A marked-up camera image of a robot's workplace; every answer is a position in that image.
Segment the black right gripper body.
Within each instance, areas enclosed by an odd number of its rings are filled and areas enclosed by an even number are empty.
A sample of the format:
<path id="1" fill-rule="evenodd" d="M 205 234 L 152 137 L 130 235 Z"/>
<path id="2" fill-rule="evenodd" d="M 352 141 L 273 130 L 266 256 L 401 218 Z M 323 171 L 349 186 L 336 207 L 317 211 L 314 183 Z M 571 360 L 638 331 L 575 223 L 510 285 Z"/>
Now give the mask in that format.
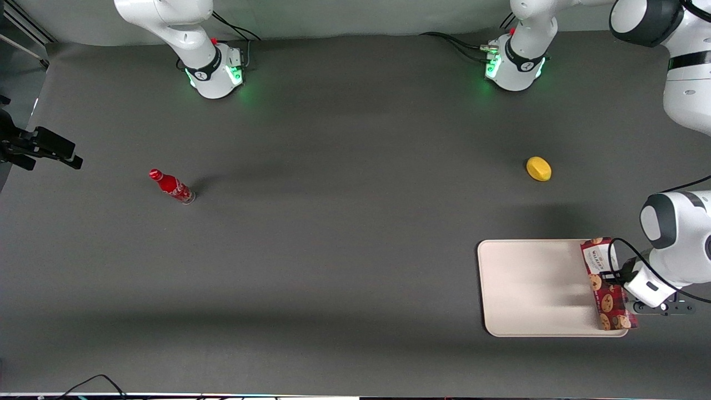
<path id="1" fill-rule="evenodd" d="M 1 153 L 7 154 L 25 154 L 23 152 L 17 153 L 13 149 L 13 145 L 18 145 L 21 149 L 28 151 L 26 156 L 33 157 L 34 155 L 34 145 L 30 145 L 30 141 L 33 140 L 35 130 L 25 130 L 17 127 L 8 112 L 3 110 L 4 106 L 11 103 L 11 100 L 6 96 L 1 95 L 1 140 L 2 149 Z"/>

